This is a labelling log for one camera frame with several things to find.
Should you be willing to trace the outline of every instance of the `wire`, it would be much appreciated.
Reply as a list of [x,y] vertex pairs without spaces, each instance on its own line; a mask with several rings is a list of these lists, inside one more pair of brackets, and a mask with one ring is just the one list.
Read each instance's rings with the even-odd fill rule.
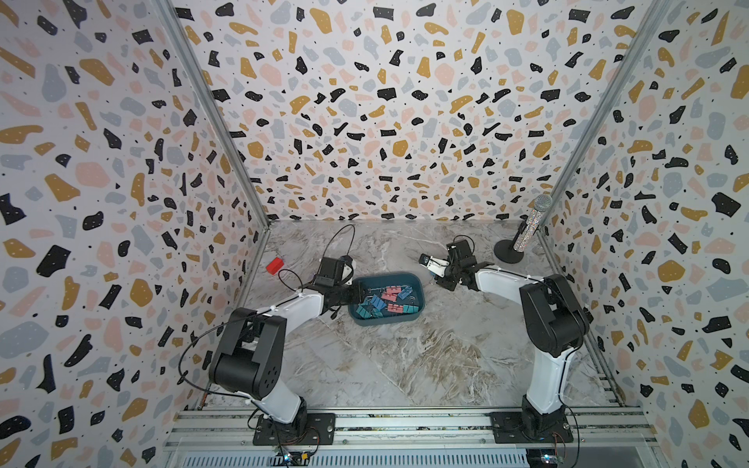
[[[530,277],[530,275],[523,275],[523,274],[520,274],[520,273],[516,273],[516,272],[514,272],[514,271],[510,271],[510,270],[504,270],[504,269],[502,269],[501,267],[497,267],[497,268],[498,268],[498,270],[496,270],[496,271],[497,271],[498,273],[507,273],[507,274],[509,274],[509,275],[517,276],[518,278],[522,278],[522,279],[525,279],[525,280],[527,280],[527,281],[532,281],[532,282],[536,282],[536,283],[539,283],[540,285],[543,285],[543,286],[544,286],[544,287],[546,287],[546,288],[547,288],[548,290],[550,290],[550,291],[551,291],[551,293],[552,293],[552,294],[553,294],[553,295],[554,295],[554,296],[555,296],[555,297],[556,297],[556,298],[557,298],[557,299],[558,299],[558,300],[559,300],[559,301],[560,301],[561,303],[564,303],[564,298],[562,298],[562,296],[561,296],[561,295],[560,295],[559,293],[557,293],[557,292],[556,292],[555,290],[553,290],[553,289],[549,288],[549,287],[548,287],[548,285],[547,285],[546,283],[544,283],[543,281],[541,281],[541,280],[538,280],[538,279],[535,279],[535,278],[531,278],[531,277]],[[572,315],[572,317],[574,318],[574,321],[575,321],[575,322],[577,322],[577,317],[575,317],[575,316],[574,316],[574,314],[571,314],[571,315]]]
[[512,431],[516,431],[517,429],[520,429],[522,427],[523,427],[523,423],[521,422],[520,424],[518,424],[516,426],[513,426],[511,428],[492,428],[492,431],[496,431],[496,432],[512,432]]
[[557,437],[559,437],[560,442],[564,446],[564,455],[562,455],[562,459],[567,458],[567,444],[564,441],[564,437],[562,437],[562,434],[559,434],[557,432],[552,432],[552,435],[554,436],[554,451],[557,450]]
[[[288,298],[287,300],[283,301],[282,303],[278,303],[278,304],[276,304],[276,306],[280,306],[281,304],[286,304],[287,302],[290,302],[290,301],[292,301],[292,300],[295,300],[296,298],[297,298],[297,296],[293,296],[293,297],[290,297],[290,298]],[[219,328],[221,328],[222,326],[227,326],[227,325],[229,325],[230,323],[243,322],[243,321],[245,321],[245,320],[248,320],[248,317],[244,317],[244,318],[238,318],[237,320],[230,320],[230,321],[228,321],[228,322],[226,322],[226,323],[222,323],[222,324],[220,324],[220,325],[216,325],[215,327],[213,327],[213,328],[209,329],[209,330],[208,330],[207,332],[204,332],[204,333],[203,333],[202,335],[200,335],[200,336],[199,336],[198,338],[195,338],[194,340],[192,340],[192,341],[190,342],[190,344],[188,344],[188,345],[187,345],[187,347],[185,348],[185,351],[182,351],[182,356],[180,356],[180,360],[179,360],[179,361],[177,362],[177,372],[179,372],[179,375],[180,375],[180,377],[182,378],[182,380],[184,380],[185,382],[187,382],[187,384],[188,384],[188,385],[190,385],[190,386],[191,386],[192,388],[194,388],[194,389],[197,389],[197,390],[201,390],[201,391],[203,391],[203,392],[206,392],[206,393],[208,393],[208,394],[211,394],[211,395],[221,395],[221,396],[225,396],[225,397],[242,398],[243,400],[246,400],[246,399],[247,399],[246,395],[238,395],[238,394],[236,394],[236,393],[227,393],[227,392],[215,392],[215,391],[213,391],[213,390],[210,390],[210,389],[206,389],[206,388],[204,388],[204,387],[201,387],[201,386],[197,386],[197,385],[195,385],[195,384],[194,384],[193,382],[191,382],[191,381],[190,381],[190,380],[189,380],[189,379],[188,379],[188,378],[186,377],[186,376],[187,376],[187,372],[185,372],[184,374],[182,373],[182,361],[184,361],[184,359],[185,359],[185,355],[187,354],[187,351],[188,351],[188,350],[189,350],[189,349],[190,349],[191,347],[194,347],[194,346],[195,346],[196,344],[198,344],[198,341],[200,340],[200,338],[203,338],[203,337],[204,337],[204,336],[206,336],[206,335],[207,335],[208,333],[210,333],[210,332],[213,332],[213,331],[214,331],[215,329],[219,329]]]
[[470,248],[470,253],[472,255],[476,251],[476,242],[473,240],[473,238],[471,236],[467,236],[466,234],[458,234],[457,236],[455,236],[455,237],[452,238],[452,242],[455,242],[455,239],[457,239],[459,237],[466,237],[467,239],[470,240],[470,242],[472,244],[471,248]]
[[288,272],[289,272],[289,273],[291,273],[292,275],[296,276],[296,277],[297,277],[297,279],[299,280],[299,288],[302,288],[302,286],[304,286],[304,283],[302,283],[302,279],[301,279],[301,278],[299,277],[299,275],[297,275],[297,274],[296,274],[296,273],[295,273],[295,272],[294,272],[293,270],[289,270],[288,268],[282,268],[282,269],[280,269],[280,270],[279,270],[279,272],[277,273],[277,275],[278,275],[278,277],[279,277],[279,281],[281,282],[281,284],[282,284],[282,285],[284,285],[285,287],[287,287],[287,288],[291,289],[292,291],[296,291],[296,289],[294,289],[294,288],[292,288],[291,286],[287,285],[287,284],[286,284],[286,283],[284,282],[284,280],[283,280],[283,279],[281,278],[281,272],[282,272],[282,271],[288,271]]
[[260,408],[255,408],[255,411],[253,411],[252,414],[249,415],[249,418],[247,418],[247,428],[248,429],[252,429],[253,431],[257,431],[258,429],[252,427],[251,425],[249,425],[249,422],[252,421],[252,418],[254,418],[256,414],[258,414],[258,411],[260,411]]
[[320,448],[320,431],[318,431],[317,428],[313,428],[312,426],[309,426],[309,428],[318,435],[318,444],[315,446],[315,451],[309,455],[309,458],[312,458],[314,454],[318,453],[318,449]]
[[525,428],[520,429],[521,434],[523,434],[523,437],[530,440],[531,442],[543,442],[543,439],[534,439],[528,434],[525,433]]
[[353,224],[347,224],[346,226],[340,228],[338,230],[338,232],[336,232],[333,235],[333,237],[330,238],[330,240],[328,241],[328,244],[325,246],[325,250],[323,251],[323,257],[325,256],[325,253],[327,252],[328,247],[330,247],[330,244],[333,243],[333,241],[335,240],[336,236],[338,236],[338,234],[340,234],[341,231],[343,231],[344,229],[346,229],[348,227],[351,227],[351,229],[352,229],[352,232],[351,232],[351,242],[348,243],[348,250],[346,251],[346,255],[348,255],[348,253],[351,251],[351,246],[354,244],[354,238],[357,235],[357,227],[354,226]]
[[276,420],[271,418],[270,415],[268,415],[268,419],[270,419],[270,423],[273,425],[273,429],[276,431],[276,438],[279,441],[279,451],[281,452],[281,458],[283,459],[284,464],[288,468],[288,460],[286,460],[286,455],[284,455],[283,445],[281,444],[281,433],[279,432],[279,428],[276,425]]
[[[577,317],[575,317],[574,314],[572,314],[572,318],[574,318],[574,322],[577,325],[577,330],[580,332],[580,344],[570,354],[567,355],[567,358],[565,358],[565,364],[564,364],[565,367],[567,366],[567,359],[570,356],[573,356],[578,350],[580,350],[580,348],[582,348],[583,344],[585,343],[585,333],[584,333],[585,328],[580,327],[580,322],[577,321]],[[572,418],[574,419],[574,426],[575,426],[575,429],[577,430],[577,451],[574,454],[574,463],[572,464],[571,467],[569,467],[569,468],[575,468],[577,466],[577,461],[580,460],[580,426],[577,423],[577,416],[574,414],[574,411],[572,410],[572,408],[567,406],[567,404],[564,401],[562,401],[562,383],[561,382],[560,382],[559,391],[557,392],[557,397],[560,400],[562,407],[568,409],[569,412],[572,414]]]
[[338,308],[335,310],[333,309],[333,307],[328,308],[329,311],[332,311],[332,314],[330,314],[330,320],[335,320],[336,317],[338,317],[338,311],[341,310],[341,307],[343,306],[338,306]]
[[574,419],[574,426],[577,429],[577,452],[574,454],[574,463],[569,468],[575,468],[577,466],[577,461],[580,460],[580,426],[577,423],[577,416],[574,414],[574,411],[572,411],[572,408],[567,406],[566,404],[562,403],[565,408],[569,410],[570,413],[572,413],[572,418]]

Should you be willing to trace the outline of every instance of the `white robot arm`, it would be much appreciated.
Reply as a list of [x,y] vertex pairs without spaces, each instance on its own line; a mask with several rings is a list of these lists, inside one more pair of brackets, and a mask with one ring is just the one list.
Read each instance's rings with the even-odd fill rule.
[[[248,404],[270,417],[280,439],[296,440],[307,429],[306,402],[280,380],[285,337],[334,306],[362,303],[363,291],[352,284],[353,276],[354,261],[348,255],[323,257],[312,281],[290,297],[257,311],[236,309],[226,322],[210,381],[246,396]],[[243,347],[256,339],[254,350]]]
[[463,285],[523,306],[526,330],[536,347],[533,377],[523,397],[525,434],[539,437],[564,419],[561,395],[575,352],[588,332],[580,303],[561,275],[523,276],[477,263],[466,240],[447,245],[448,258],[421,255],[419,262],[450,291]]

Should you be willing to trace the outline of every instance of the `marble surface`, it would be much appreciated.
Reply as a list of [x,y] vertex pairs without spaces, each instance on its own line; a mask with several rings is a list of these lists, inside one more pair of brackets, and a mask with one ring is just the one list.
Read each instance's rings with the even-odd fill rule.
[[[275,222],[246,306],[260,308],[290,294],[264,266],[276,256],[303,281],[317,269],[325,244],[345,222]],[[447,291],[418,265],[419,255],[446,258],[445,245],[457,234],[476,241],[478,261],[498,263],[497,240],[512,238],[517,224],[499,222],[355,222],[350,255],[355,276],[407,271],[424,287],[426,307],[412,322],[359,326],[347,308],[330,312],[294,330],[284,349],[282,378],[310,407],[520,406],[533,372],[533,345],[522,308],[492,294],[458,286]],[[346,253],[350,231],[341,233],[327,256]],[[552,273],[534,237],[518,273]],[[290,273],[284,280],[295,287]],[[570,406],[609,406],[587,349],[575,358],[565,402]],[[236,398],[214,395],[208,405],[236,406]]]

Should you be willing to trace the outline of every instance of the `microphone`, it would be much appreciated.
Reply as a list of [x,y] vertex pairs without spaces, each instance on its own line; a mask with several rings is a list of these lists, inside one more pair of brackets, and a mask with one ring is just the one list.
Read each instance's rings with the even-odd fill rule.
[[494,245],[494,255],[507,264],[516,264],[525,256],[528,241],[544,217],[546,210],[551,208],[551,197],[541,194],[533,201],[530,215],[518,227],[518,232],[512,240],[501,240]]

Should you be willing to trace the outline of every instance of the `patterned wall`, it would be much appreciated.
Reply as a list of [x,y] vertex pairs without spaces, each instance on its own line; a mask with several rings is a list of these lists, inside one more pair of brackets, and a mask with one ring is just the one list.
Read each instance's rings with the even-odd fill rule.
[[271,219],[447,220],[551,190],[650,2],[501,3],[175,7]]
[[748,8],[673,2],[547,226],[672,467],[747,466]]
[[246,197],[144,2],[0,13],[0,465],[156,466],[200,396],[176,359],[251,261]]

